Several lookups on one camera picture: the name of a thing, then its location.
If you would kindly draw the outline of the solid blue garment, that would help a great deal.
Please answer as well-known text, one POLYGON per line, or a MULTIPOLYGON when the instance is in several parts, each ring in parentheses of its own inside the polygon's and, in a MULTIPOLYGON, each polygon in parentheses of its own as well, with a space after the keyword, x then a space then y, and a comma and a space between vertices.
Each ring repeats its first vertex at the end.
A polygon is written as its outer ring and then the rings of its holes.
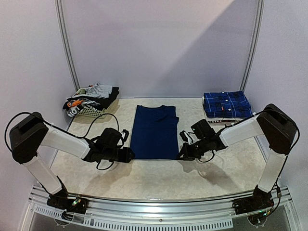
POLYGON ((177 160, 179 154, 175 106, 136 108, 130 148, 136 160, 177 160))

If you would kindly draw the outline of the blue plaid flannel shirt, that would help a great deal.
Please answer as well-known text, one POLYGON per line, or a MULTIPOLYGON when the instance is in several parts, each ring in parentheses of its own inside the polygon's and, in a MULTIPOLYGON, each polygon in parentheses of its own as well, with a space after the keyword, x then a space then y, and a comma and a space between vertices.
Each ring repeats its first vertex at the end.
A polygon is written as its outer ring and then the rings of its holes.
POLYGON ((248 118, 252 116, 251 105, 243 91, 206 92, 204 111, 208 118, 248 118))

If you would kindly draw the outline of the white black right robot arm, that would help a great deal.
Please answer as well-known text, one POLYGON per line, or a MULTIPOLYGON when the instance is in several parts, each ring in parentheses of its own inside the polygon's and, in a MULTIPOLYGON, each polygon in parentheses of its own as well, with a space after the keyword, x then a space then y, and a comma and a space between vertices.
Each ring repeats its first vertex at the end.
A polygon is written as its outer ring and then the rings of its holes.
POLYGON ((252 137, 265 136, 270 153, 257 188, 261 191, 249 198, 249 206, 259 210, 267 203, 269 193, 280 176, 287 156, 299 137, 296 123, 279 107, 270 103, 262 111, 243 119, 234 125, 214 131, 210 124, 202 119, 191 129, 197 141, 188 142, 181 132, 184 144, 177 156, 179 160, 192 161, 201 158, 206 152, 224 150, 238 142, 252 137))

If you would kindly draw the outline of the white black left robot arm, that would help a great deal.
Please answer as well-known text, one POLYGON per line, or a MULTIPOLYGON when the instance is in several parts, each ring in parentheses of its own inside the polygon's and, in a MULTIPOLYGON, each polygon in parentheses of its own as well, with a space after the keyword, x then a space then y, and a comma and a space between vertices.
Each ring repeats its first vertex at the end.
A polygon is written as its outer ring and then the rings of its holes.
POLYGON ((64 193, 64 184, 39 152, 49 148, 89 163, 100 164, 103 160, 111 164, 129 163, 135 154, 124 146, 128 135, 125 129, 106 128, 101 135, 89 139, 86 135, 77 136, 53 125, 39 112, 21 112, 8 122, 4 142, 15 162, 23 165, 44 190, 53 195, 53 201, 61 209, 67 209, 72 203, 71 197, 64 193))

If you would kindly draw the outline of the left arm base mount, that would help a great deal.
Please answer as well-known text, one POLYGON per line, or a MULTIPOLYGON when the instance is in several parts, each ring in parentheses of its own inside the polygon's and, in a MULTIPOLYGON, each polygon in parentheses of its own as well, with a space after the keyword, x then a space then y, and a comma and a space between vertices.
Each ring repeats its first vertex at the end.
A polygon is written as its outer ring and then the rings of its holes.
POLYGON ((61 183, 61 189, 55 194, 49 194, 47 205, 57 209, 78 214, 86 214, 89 200, 81 196, 70 196, 66 187, 61 183))

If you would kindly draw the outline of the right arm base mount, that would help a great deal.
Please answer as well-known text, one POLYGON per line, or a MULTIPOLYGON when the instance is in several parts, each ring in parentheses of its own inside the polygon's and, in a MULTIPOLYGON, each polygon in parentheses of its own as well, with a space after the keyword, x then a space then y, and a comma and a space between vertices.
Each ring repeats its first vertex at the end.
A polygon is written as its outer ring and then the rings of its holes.
POLYGON ((270 208, 268 212, 263 214, 264 217, 267 217, 272 214, 280 204, 282 194, 279 186, 276 188, 276 191, 277 198, 279 199, 277 205, 274 203, 271 191, 263 191, 257 185, 252 196, 233 200, 232 208, 237 215, 270 208))

